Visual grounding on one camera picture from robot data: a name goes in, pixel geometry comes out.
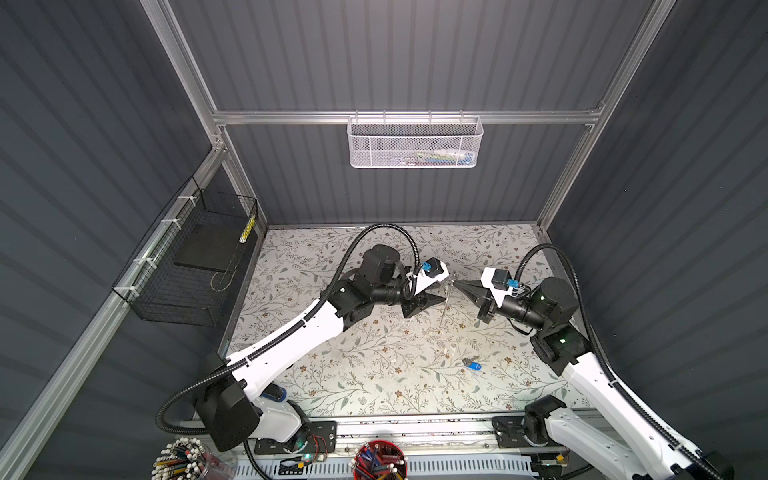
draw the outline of mounting plate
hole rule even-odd
[[[498,416],[491,419],[496,442],[500,449],[522,449],[536,447],[552,447],[560,445],[557,442],[549,441],[544,445],[532,445],[525,438],[523,429],[524,416]]]
[[[336,450],[336,422],[311,422],[310,425],[311,435],[324,439],[328,445],[328,451],[326,452],[326,445],[323,444],[323,440],[320,440],[319,453],[332,453]],[[291,452],[290,447],[291,445],[288,443],[280,443],[272,439],[257,439],[256,445],[253,447],[253,453],[255,455],[282,455],[285,453],[295,453],[298,455],[315,452],[315,442],[307,442],[298,452]]]

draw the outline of flower pattern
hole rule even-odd
[[[386,415],[521,410],[547,394],[571,407],[588,401],[533,353],[528,338],[497,317],[488,325],[451,286],[477,280],[486,266],[514,271],[537,244],[529,225],[406,227],[422,259],[438,257],[452,273],[436,292],[448,299],[411,319],[398,306],[376,306],[366,320],[323,343],[275,382],[311,416]],[[359,228],[271,230],[250,281],[230,352],[280,328],[301,313],[330,281],[336,262]],[[398,233],[374,230],[345,270],[378,243],[396,248],[405,265],[413,255]],[[523,274],[536,285],[551,274],[537,253]],[[462,360],[477,356],[480,371]]]

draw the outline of aluminum rail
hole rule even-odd
[[[595,409],[579,409],[578,415],[596,429],[619,443],[624,440]],[[350,417],[318,417],[310,421],[329,421],[338,423],[336,427],[336,450],[329,457],[349,457],[363,442],[384,439],[394,442],[409,455],[461,454],[512,452],[519,454],[561,452],[562,446],[521,447],[500,449],[496,442],[491,419],[496,416],[522,417],[524,412],[492,413],[434,413],[426,415],[367,415]],[[180,423],[185,427],[202,427],[200,420]],[[212,445],[208,435],[201,440]],[[241,447],[233,450],[239,458],[245,459]],[[260,458],[286,458],[291,454],[258,455]]]
[[[460,123],[480,117],[485,125],[577,124],[593,125],[597,110],[573,111],[215,111],[218,125],[346,125],[350,118],[361,123],[434,121]]]
[[[216,124],[211,116],[212,112],[216,110],[216,103],[208,90],[194,55],[192,55],[187,39],[181,31],[179,21],[170,6],[170,0],[141,0],[141,6],[144,8],[157,38],[160,39],[168,59],[174,66],[176,75],[178,75],[184,91],[187,92],[190,103],[194,107],[211,144],[223,142],[229,151],[229,155],[224,158],[222,166],[235,193],[259,200],[226,128]],[[257,201],[257,206],[259,208],[259,229],[264,234],[268,222],[260,201]]]

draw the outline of gray ribbed wall panel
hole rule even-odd
[[[650,4],[179,1],[220,110],[597,106]]]
[[[613,366],[762,478],[768,2],[678,2],[550,229]]]
[[[227,128],[270,224],[536,220],[581,125],[489,125],[475,168],[349,165],[346,128]]]
[[[4,444],[210,144],[137,2],[0,2],[0,84]],[[163,394],[142,398],[143,380],[131,378],[147,376],[153,362],[159,375],[191,379],[186,355],[213,342],[191,330],[126,320],[41,454],[54,467],[28,478],[98,465],[130,435],[134,447],[145,445],[148,467],[161,432],[130,430],[143,425],[140,415],[152,423]],[[178,359],[166,358],[171,342]],[[134,416],[116,432],[111,425],[128,411]]]

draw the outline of red wire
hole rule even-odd
[[[315,458],[312,459],[312,462],[314,462],[315,460],[317,460],[317,452],[320,451],[320,444],[317,442],[317,437],[316,436],[312,435],[312,438],[315,439]]]
[[[326,447],[325,453],[328,453],[328,444],[326,443],[326,440],[323,437],[319,437],[319,438],[320,438],[320,440],[323,440],[323,445],[325,445],[325,447]]]

